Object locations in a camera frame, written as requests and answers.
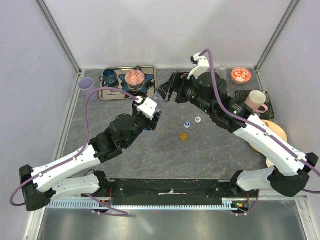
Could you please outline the clear bottle blue cap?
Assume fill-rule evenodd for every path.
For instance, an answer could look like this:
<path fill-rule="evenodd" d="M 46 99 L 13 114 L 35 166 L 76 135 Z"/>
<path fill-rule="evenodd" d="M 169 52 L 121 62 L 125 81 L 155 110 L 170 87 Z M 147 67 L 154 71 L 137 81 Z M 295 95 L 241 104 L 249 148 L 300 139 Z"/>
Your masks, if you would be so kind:
<path fill-rule="evenodd" d="M 166 102 L 162 99 L 160 94 L 158 92 L 155 92 L 154 95 L 149 98 L 154 100 L 158 104 L 158 106 L 156 108 L 156 113 L 161 112 L 161 114 L 162 114 L 163 108 L 164 108 Z M 150 119 L 148 119 L 148 125 L 144 128 L 146 131 L 147 131 L 147 127 L 149 126 L 149 124 L 150 124 Z"/>

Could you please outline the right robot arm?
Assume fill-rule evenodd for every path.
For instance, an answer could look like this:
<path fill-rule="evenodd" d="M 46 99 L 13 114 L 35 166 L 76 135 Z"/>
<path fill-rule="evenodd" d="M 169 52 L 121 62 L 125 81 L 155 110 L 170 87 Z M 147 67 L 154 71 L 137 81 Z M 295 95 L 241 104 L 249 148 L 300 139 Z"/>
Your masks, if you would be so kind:
<path fill-rule="evenodd" d="M 218 127 L 250 143 L 273 163 L 265 169 L 238 170 L 229 184 L 233 196 L 261 189 L 273 189 L 286 197 L 307 192 L 309 173 L 318 156 L 298 151 L 276 135 L 243 101 L 228 95 L 227 82 L 219 75 L 212 80 L 209 72 L 195 78 L 187 72 L 174 71 L 156 91 L 166 102 L 176 93 L 176 103 L 196 106 Z"/>

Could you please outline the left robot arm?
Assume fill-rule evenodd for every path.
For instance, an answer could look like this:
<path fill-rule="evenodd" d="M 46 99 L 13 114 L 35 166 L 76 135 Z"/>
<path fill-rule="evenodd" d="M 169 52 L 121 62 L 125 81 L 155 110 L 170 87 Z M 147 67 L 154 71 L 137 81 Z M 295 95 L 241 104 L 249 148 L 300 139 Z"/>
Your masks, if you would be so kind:
<path fill-rule="evenodd" d="M 160 112 L 155 113 L 152 119 L 142 112 L 120 114 L 84 147 L 41 167 L 22 166 L 19 176 L 26 210 L 39 210 L 62 194 L 70 193 L 66 183 L 70 183 L 74 190 L 81 189 L 84 194 L 106 196 L 110 185 L 105 174 L 93 174 L 90 180 L 81 180 L 79 184 L 73 182 L 72 175 L 118 157 L 143 131 L 154 131 L 160 118 Z"/>

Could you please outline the white green bottle cap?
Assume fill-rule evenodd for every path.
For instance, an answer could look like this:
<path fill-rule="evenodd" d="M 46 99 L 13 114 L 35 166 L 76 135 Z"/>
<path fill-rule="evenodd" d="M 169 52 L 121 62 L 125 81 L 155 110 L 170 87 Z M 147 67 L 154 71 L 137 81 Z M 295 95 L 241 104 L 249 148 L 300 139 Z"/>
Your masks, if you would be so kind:
<path fill-rule="evenodd" d="M 201 117 L 197 116 L 197 117 L 195 118 L 195 122 L 196 122 L 196 123 L 200 123 L 201 121 L 202 121 Z"/>

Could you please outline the orange bottle cap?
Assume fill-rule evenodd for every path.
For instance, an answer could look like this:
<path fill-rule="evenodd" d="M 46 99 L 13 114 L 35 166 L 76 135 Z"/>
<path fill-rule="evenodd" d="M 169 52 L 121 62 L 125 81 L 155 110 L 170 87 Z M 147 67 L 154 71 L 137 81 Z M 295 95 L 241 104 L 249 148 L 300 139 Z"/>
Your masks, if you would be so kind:
<path fill-rule="evenodd" d="M 187 133 L 181 133 L 180 134 L 180 139 L 183 141 L 186 141 L 188 139 L 188 134 Z"/>

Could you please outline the clear bottle green label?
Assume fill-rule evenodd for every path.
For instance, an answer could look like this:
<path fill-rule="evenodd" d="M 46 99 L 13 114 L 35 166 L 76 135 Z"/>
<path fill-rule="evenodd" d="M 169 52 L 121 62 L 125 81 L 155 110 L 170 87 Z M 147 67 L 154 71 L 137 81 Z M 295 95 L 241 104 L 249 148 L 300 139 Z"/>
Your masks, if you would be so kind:
<path fill-rule="evenodd" d="M 216 73 L 221 79 L 225 80 L 227 78 L 227 65 L 221 63 L 220 66 L 217 68 Z"/>

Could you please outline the blue pocari bottle cap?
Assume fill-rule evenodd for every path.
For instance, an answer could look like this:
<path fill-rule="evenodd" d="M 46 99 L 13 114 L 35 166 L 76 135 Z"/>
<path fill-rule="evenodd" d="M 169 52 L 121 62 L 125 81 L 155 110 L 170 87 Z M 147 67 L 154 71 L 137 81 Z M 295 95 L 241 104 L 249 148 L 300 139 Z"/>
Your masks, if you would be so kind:
<path fill-rule="evenodd" d="M 189 121 L 186 121 L 186 122 L 184 123 L 184 127 L 185 127 L 185 128 L 190 128 L 190 126 L 191 126 L 191 123 L 190 123 Z"/>

